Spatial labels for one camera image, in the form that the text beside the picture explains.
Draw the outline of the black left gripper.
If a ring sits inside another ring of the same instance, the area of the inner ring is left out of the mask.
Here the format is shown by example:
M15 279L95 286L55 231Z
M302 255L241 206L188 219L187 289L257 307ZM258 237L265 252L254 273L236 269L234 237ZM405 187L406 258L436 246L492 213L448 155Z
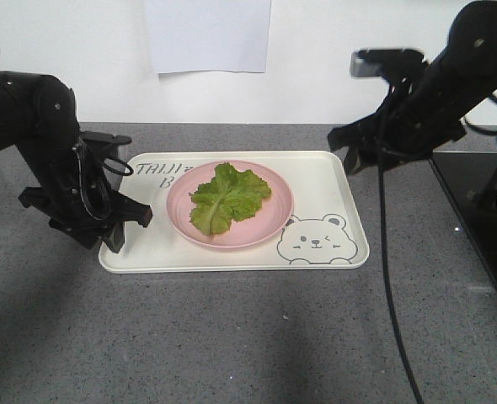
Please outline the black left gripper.
M91 248L101 241L119 253L125 244L123 222L144 228L150 224L152 207L112 189L88 147L71 146L60 157L35 149L22 153L40 186L25 189L21 203L48 215L52 228L82 246Z

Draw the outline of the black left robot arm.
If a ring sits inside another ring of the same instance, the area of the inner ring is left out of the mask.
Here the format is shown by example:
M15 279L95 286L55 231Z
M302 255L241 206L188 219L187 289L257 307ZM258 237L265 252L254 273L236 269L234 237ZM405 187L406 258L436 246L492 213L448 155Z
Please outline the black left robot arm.
M74 93L59 79L0 72L0 151L16 146L39 183L19 201L86 248L102 241L118 253L124 224L147 227L152 219L150 206L115 190L105 175L133 174L119 156L130 143L128 136L81 130Z

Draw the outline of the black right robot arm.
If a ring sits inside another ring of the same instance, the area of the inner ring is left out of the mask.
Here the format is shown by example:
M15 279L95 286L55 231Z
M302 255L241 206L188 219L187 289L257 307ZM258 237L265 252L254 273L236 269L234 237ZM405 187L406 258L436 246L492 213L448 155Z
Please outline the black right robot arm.
M347 150L345 172L425 160L465 136L462 118L497 90L497 1L465 6L432 62L413 49L363 49L350 74L381 77L390 92L375 113L329 132L330 150Z

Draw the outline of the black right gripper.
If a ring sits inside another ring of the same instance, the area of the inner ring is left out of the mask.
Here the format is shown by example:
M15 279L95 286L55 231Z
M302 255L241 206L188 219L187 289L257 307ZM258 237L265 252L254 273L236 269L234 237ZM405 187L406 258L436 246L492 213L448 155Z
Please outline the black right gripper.
M379 163L395 168L426 159L437 147L465 136L466 88L461 79L403 79L375 114L334 127L327 135L329 149L348 148L347 176Z

